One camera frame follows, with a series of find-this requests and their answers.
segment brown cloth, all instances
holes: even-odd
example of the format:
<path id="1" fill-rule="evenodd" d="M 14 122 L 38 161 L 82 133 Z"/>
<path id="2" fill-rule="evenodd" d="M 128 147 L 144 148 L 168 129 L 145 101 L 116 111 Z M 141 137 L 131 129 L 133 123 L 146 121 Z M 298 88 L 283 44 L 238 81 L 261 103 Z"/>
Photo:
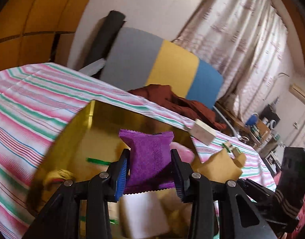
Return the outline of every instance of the brown cloth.
<path id="1" fill-rule="evenodd" d="M 148 86 L 130 90 L 129 93 L 142 96 L 173 112 L 192 120 L 199 119 L 211 128 L 222 131 L 226 128 L 223 123 L 216 122 L 216 114 L 198 101 L 190 101 L 178 97 L 171 91 L 170 85 L 150 84 Z"/>

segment purple snack package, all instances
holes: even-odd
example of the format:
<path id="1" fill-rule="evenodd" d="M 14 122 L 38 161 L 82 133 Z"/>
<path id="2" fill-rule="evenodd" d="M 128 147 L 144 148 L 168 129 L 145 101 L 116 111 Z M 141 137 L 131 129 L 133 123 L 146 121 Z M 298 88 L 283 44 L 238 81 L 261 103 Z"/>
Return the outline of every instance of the purple snack package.
<path id="1" fill-rule="evenodd" d="M 174 188 L 170 156 L 172 131 L 149 135 L 121 129 L 119 137 L 130 147 L 130 176 L 124 194 Z"/>

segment metal bolt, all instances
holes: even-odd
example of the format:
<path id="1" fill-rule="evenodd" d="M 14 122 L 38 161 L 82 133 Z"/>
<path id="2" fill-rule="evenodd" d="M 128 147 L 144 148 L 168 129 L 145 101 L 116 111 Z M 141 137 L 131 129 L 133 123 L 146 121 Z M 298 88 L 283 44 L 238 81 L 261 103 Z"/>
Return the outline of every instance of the metal bolt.
<path id="1" fill-rule="evenodd" d="M 66 181 L 64 181 L 64 185 L 66 186 L 66 187 L 69 187 L 69 186 L 71 186 L 73 184 L 73 181 L 72 180 L 66 180 Z"/>
<path id="2" fill-rule="evenodd" d="M 101 173 L 99 174 L 99 177 L 105 179 L 105 178 L 108 178 L 108 177 L 109 177 L 109 174 L 108 174 L 108 172 L 101 172 Z"/>
<path id="3" fill-rule="evenodd" d="M 193 174 L 191 174 L 191 176 L 195 179 L 200 179 L 201 178 L 201 174 L 198 172 L 194 172 Z"/>
<path id="4" fill-rule="evenodd" d="M 227 182 L 227 184 L 228 184 L 229 187 L 235 187 L 235 185 L 236 185 L 235 181 L 233 181 L 233 180 L 229 180 Z"/>

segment air conditioner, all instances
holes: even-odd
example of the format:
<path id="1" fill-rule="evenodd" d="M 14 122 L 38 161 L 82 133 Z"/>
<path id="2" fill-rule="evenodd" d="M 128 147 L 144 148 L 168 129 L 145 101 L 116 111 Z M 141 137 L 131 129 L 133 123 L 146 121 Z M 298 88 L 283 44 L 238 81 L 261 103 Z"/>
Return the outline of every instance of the air conditioner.
<path id="1" fill-rule="evenodd" d="M 305 91 L 298 87 L 296 84 L 290 86 L 290 93 L 298 98 L 305 105 Z"/>

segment striped bedsheet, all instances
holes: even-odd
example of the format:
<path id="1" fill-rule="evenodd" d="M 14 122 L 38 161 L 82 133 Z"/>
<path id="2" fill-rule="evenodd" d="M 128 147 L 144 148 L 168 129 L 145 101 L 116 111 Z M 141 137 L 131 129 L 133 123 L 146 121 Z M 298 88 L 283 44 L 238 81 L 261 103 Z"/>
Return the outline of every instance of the striped bedsheet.
<path id="1" fill-rule="evenodd" d="M 142 97 L 54 63 L 0 71 L 0 231 L 5 238 L 21 238 L 33 221 L 25 206 L 32 177 L 52 142 L 92 99 L 178 128 L 193 124 Z M 275 190 L 272 176 L 251 147 L 220 132 L 209 146 L 193 142 L 205 161 L 227 140 L 247 156 L 242 178 Z"/>

